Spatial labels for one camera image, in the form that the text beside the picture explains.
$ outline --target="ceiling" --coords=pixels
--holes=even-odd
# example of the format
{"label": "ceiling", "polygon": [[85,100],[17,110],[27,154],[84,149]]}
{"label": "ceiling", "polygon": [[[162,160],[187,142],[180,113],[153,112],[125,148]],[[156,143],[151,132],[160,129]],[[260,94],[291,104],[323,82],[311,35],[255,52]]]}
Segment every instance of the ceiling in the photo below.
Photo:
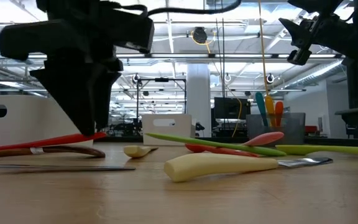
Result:
{"label": "ceiling", "polygon": [[[122,5],[143,4],[149,10],[158,7],[187,7],[192,9],[215,8],[214,0],[120,0]],[[232,1],[223,0],[223,6],[230,4]],[[350,16],[351,7],[347,7],[349,1],[344,1],[336,13],[343,19]],[[296,47],[291,46],[291,38],[279,23],[278,18],[284,17],[300,22],[300,16],[313,17],[301,9],[289,5],[286,1],[280,0],[262,0],[262,20],[264,34],[264,50],[267,55],[285,55],[289,54]],[[152,44],[152,54],[165,54],[156,58],[144,58],[134,50],[117,48],[117,55],[124,62],[124,71],[122,77],[113,85],[111,109],[115,114],[132,113],[128,108],[136,107],[133,99],[133,92],[120,91],[122,89],[135,88],[132,84],[132,78],[135,74],[141,78],[186,78],[187,64],[189,63],[207,63],[211,75],[216,77],[220,72],[219,57],[208,58],[208,53],[223,54],[228,58],[225,66],[225,72],[230,76],[230,81],[226,82],[229,88],[238,89],[259,89],[264,84],[263,63],[262,63],[262,43],[259,37],[259,8],[257,1],[244,0],[240,7],[224,14],[216,15],[192,15],[192,14],[156,14],[151,18],[155,22],[154,42]],[[37,9],[35,0],[0,0],[0,30],[8,23],[37,22],[47,20],[45,13]],[[209,52],[206,45],[198,45],[191,38],[191,31],[195,27],[204,27],[208,35],[210,44]],[[318,45],[313,45],[310,50],[316,54],[309,63],[304,66],[294,66],[286,63],[285,57],[280,59],[267,59],[266,72],[276,77],[274,87],[281,87],[286,82],[293,82],[299,74],[307,72],[311,68],[322,63],[330,63],[337,59],[333,58],[335,54],[330,49],[325,49]],[[206,57],[189,58],[185,54],[202,54]],[[26,65],[14,60],[8,60],[0,57],[0,79],[29,79],[28,71],[42,68],[43,58],[33,59],[32,65]],[[3,83],[0,82],[0,89],[12,90],[23,89],[26,93],[45,95],[46,92],[30,91],[42,89],[37,82],[29,83]],[[146,88],[177,88],[178,91],[156,91],[150,92],[149,96],[141,96],[144,100],[142,105],[143,111],[140,113],[182,113],[183,102],[173,99],[184,98],[183,91],[173,83],[155,83],[149,82]],[[245,97],[243,91],[235,91],[237,97]],[[218,91],[211,92],[211,97],[221,96]],[[169,101],[169,104],[158,106],[159,110],[147,106],[156,104],[156,100]]]}

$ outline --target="table surface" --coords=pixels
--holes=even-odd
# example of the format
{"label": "table surface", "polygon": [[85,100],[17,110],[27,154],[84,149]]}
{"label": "table surface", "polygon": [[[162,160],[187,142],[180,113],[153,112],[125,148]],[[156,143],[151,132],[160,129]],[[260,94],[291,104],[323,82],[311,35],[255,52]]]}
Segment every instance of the table surface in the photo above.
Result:
{"label": "table surface", "polygon": [[358,223],[358,156],[333,164],[173,183],[163,172],[184,147],[160,147],[141,159],[126,144],[97,143],[105,159],[78,154],[0,158],[0,164],[134,166],[120,172],[0,170],[0,223]]}

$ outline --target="green spatula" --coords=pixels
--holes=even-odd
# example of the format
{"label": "green spatula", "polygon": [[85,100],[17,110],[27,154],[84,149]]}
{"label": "green spatula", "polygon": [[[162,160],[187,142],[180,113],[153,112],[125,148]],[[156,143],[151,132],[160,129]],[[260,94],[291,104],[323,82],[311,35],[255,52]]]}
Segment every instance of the green spatula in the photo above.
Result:
{"label": "green spatula", "polygon": [[240,151],[253,152],[253,153],[264,155],[264,156],[286,156],[285,152],[278,151],[275,149],[269,149],[266,147],[241,146],[241,145],[235,145],[235,144],[227,144],[227,143],[205,141],[205,140],[200,140],[200,139],[171,136],[171,135],[167,135],[167,134],[146,133],[146,135],[153,137],[153,138],[167,140],[167,141],[183,142],[183,143],[188,143],[188,144],[199,144],[199,145],[203,145],[203,146],[225,147],[228,149],[236,149],[236,150],[240,150]]}

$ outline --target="red handle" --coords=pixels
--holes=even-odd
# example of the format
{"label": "red handle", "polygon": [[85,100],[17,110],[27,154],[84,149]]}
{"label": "red handle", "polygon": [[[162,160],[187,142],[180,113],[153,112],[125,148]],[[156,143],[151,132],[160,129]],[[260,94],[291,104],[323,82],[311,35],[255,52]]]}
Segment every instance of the red handle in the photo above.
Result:
{"label": "red handle", "polygon": [[22,144],[13,144],[8,146],[0,146],[0,151],[6,149],[18,149],[18,148],[29,148],[29,147],[44,147],[44,146],[53,146],[61,144],[71,144],[76,142],[83,142],[89,140],[95,140],[98,138],[103,138],[106,136],[106,133],[95,133],[92,136],[84,136],[82,134],[69,134],[66,136],[44,139],[40,141],[27,142]]}
{"label": "red handle", "polygon": [[251,152],[237,151],[233,149],[227,149],[222,147],[213,147],[213,146],[202,146],[202,145],[194,145],[194,144],[185,144],[186,148],[192,152],[203,152],[208,151],[216,154],[229,154],[236,156],[250,156],[250,157],[259,157],[258,154],[254,154]]}

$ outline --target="white box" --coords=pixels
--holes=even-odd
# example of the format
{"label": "white box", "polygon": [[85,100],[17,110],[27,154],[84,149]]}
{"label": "white box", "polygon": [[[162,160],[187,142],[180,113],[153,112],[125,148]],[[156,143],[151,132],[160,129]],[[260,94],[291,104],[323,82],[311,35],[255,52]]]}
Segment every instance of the white box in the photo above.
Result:
{"label": "white box", "polygon": [[[5,117],[0,118],[0,146],[79,133],[66,113],[51,98],[5,95],[0,96],[0,105],[7,109]],[[87,141],[76,145],[90,147],[92,144],[92,141]]]}
{"label": "white box", "polygon": [[144,114],[142,115],[143,144],[145,146],[183,146],[184,143],[165,141],[145,133],[170,134],[193,138],[195,126],[189,114]]}

